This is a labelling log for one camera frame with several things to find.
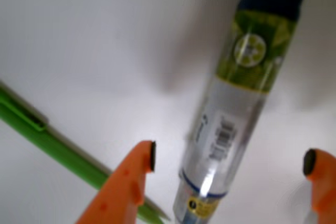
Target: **barcode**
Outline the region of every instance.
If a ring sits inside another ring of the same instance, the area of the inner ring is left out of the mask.
[[[232,141],[236,135],[235,125],[232,122],[221,117],[221,123],[215,132],[215,142],[211,145],[211,153],[209,158],[221,161],[227,157],[232,145]]]

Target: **pen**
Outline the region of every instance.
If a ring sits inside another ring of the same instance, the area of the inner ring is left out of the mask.
[[[95,189],[99,190],[108,179],[108,174],[57,139],[48,130],[47,123],[16,101],[3,87],[0,87],[0,118]],[[150,224],[163,224],[158,213],[146,203],[138,208],[137,217]]]
[[[207,224],[228,194],[285,59],[301,2],[240,0],[184,154],[173,207],[177,223]]]

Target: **white label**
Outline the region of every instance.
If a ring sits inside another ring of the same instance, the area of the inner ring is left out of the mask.
[[[217,111],[206,141],[206,157],[217,162],[230,159],[230,150],[239,144],[237,141],[242,139],[240,135],[244,127],[244,120]]]

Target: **black rubber tip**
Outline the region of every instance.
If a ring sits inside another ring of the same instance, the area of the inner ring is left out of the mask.
[[[316,162],[316,151],[310,149],[306,152],[305,157],[303,159],[303,174],[305,176],[308,176],[313,172],[315,162]]]
[[[156,143],[152,142],[152,146],[151,146],[151,170],[152,172],[155,169],[155,157],[156,157]]]

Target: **circular logo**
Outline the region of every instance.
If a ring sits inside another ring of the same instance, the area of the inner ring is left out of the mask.
[[[238,40],[234,56],[236,62],[246,68],[258,65],[266,54],[265,41],[256,34],[246,34]]]
[[[191,209],[196,209],[196,207],[197,207],[196,202],[193,201],[193,200],[190,200],[190,201],[189,201],[189,207],[190,207]]]

